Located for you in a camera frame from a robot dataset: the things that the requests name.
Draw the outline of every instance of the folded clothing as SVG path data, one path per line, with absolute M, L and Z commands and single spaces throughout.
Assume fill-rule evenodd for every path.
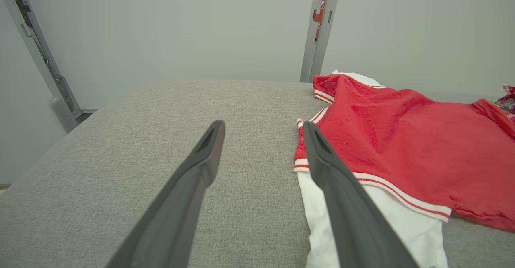
M 451 212 L 476 223 L 515 230 L 515 208 L 510 203 L 515 198 L 510 187 L 515 179 L 510 172 L 515 118 L 485 99 L 473 104 L 440 103 L 354 73 L 315 76 L 313 85 L 315 97 L 331 105 L 311 121 L 367 187 L 420 266 L 447 266 L 440 221 L 447 222 Z M 337 259 L 337 255 L 334 250 L 328 256 L 320 248 L 330 251 L 334 239 L 327 233 L 330 224 L 323 193 L 314 200 L 313 190 L 318 187 L 308 183 L 302 125 L 298 120 L 294 171 L 311 229 L 307 264 L 316 266 L 317 261 L 324 262 L 323 257 Z M 411 217 L 411 225 L 403 222 Z

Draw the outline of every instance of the white garment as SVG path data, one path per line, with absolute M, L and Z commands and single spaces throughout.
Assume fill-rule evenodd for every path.
M 352 77 L 358 81 L 379 85 L 375 80 L 363 75 L 346 74 L 349 76 L 352 74 Z M 297 168 L 295 171 L 304 202 L 307 224 L 311 230 L 309 235 L 311 251 L 307 255 L 306 267 L 339 267 L 338 254 L 323 191 L 312 180 L 307 167 Z M 364 182 L 362 184 L 421 268 L 447 268 L 447 258 L 443 250 L 441 220 L 407 208 L 391 193 L 382 188 L 370 186 L 364 184 Z

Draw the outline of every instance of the striped trim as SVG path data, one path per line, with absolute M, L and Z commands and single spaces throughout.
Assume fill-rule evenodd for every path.
M 293 171 L 299 172 L 309 172 L 309 165 L 307 164 L 306 158 L 297 159 L 295 161 L 295 165 Z M 398 187 L 396 187 L 393 183 L 380 178 L 379 176 L 365 174 L 365 173 L 353 173 L 357 180 L 361 184 L 366 184 L 369 186 L 375 186 L 382 188 L 386 191 L 389 191 L 397 200 L 402 202 L 406 207 L 416 211 L 418 213 L 422 213 L 424 215 L 428 215 L 430 217 L 434 217 L 438 220 L 442 220 L 447 223 L 449 221 L 449 217 L 451 216 L 452 209 L 445 206 L 440 206 L 437 204 L 429 204 L 428 202 L 423 202 L 418 200 L 405 192 L 401 191 Z
M 334 97 L 327 94 L 327 93 L 324 93 L 320 90 L 316 90 L 315 89 L 315 98 L 318 98 L 324 102 L 327 102 L 329 104 L 332 104 L 334 102 Z
M 313 118 L 311 118 L 309 121 L 313 122 L 313 123 L 318 123 L 318 121 L 322 120 L 322 118 L 324 117 L 325 113 L 327 112 L 327 109 L 329 107 L 325 107 L 324 109 L 320 110 L 315 116 L 313 116 Z M 304 121 L 302 121 L 300 118 L 297 119 L 297 129 L 298 128 L 301 128 L 302 126 L 304 126 Z

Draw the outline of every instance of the red shirt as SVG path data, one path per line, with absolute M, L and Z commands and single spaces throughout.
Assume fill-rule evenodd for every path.
M 362 184 L 447 221 L 451 214 L 515 230 L 515 116 L 485 99 L 435 102 L 414 90 L 315 76 L 315 97 L 331 105 L 315 122 Z M 307 165 L 302 121 L 294 171 Z

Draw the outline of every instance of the white panel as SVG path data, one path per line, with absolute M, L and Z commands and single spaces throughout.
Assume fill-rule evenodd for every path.
M 155 80 L 298 82 L 312 12 L 311 0 L 30 1 L 88 109 Z
M 515 83 L 514 6 L 515 0 L 338 0 L 321 73 L 357 72 L 441 100 L 496 99 L 502 83 Z
M 0 183 L 13 183 L 66 132 L 3 0 L 0 30 Z

